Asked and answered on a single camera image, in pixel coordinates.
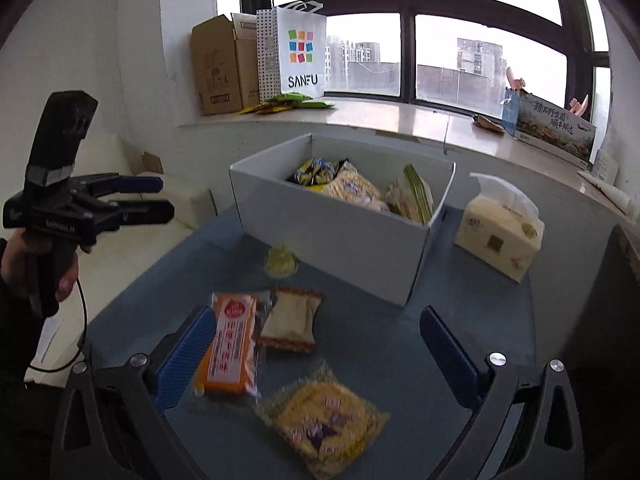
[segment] human hand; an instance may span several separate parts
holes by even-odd
[[[52,248],[50,238],[43,235],[18,229],[7,242],[6,249],[0,262],[0,277],[9,286],[13,293],[24,300],[28,298],[26,280],[26,256],[28,254],[46,254]],[[86,253],[91,248],[82,248]],[[78,279],[78,255],[74,253],[71,266],[58,283],[56,299],[64,301],[74,290],[74,284]]]

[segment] white box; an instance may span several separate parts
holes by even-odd
[[[284,243],[303,262],[367,292],[404,305],[440,224],[455,163],[358,140],[307,134],[229,168],[244,232],[270,246]],[[422,226],[286,182],[306,160],[348,158],[382,193],[406,164],[431,186],[434,215]]]

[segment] blue table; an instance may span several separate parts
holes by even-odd
[[[268,351],[258,372],[261,392],[270,395],[307,375],[324,358],[346,386],[391,415],[375,445],[340,476],[344,480],[426,478],[470,416],[456,403],[420,338],[418,318],[425,306],[433,304],[448,312],[486,352],[500,351],[519,364],[535,362],[528,276],[518,285],[456,247],[453,240],[461,218],[458,210],[446,211],[404,308],[305,264],[291,278],[277,282],[324,294],[314,323],[318,344],[310,356]],[[195,305],[206,304],[213,290],[239,292],[276,285],[264,273],[267,250],[242,234],[235,208],[228,209],[96,317],[87,339],[94,362],[121,365],[136,352],[151,352]],[[517,416],[516,412],[510,416],[483,471],[485,478],[500,463]],[[186,392],[166,418],[211,478],[312,478],[295,452],[249,410],[204,407],[201,399],[194,402]]]

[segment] building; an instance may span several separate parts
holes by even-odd
[[[349,90],[400,95],[400,63],[350,61]]]
[[[338,36],[328,36],[324,51],[324,76],[327,90],[357,91],[350,81],[350,65],[353,63],[380,63],[380,44],[353,43]]]
[[[367,61],[373,63],[380,62],[380,44],[379,43],[357,43],[357,48],[363,50],[366,53]]]
[[[458,38],[458,70],[487,78],[490,90],[486,101],[492,109],[499,107],[507,85],[507,60],[502,57],[501,45]]]
[[[492,81],[484,75],[440,66],[418,65],[416,96],[500,117],[502,105],[492,98]]]
[[[324,46],[324,84],[331,86],[331,47],[329,43]]]

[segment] tissue box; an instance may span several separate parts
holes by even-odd
[[[456,245],[521,282],[540,250],[545,225],[479,195],[466,206]]]

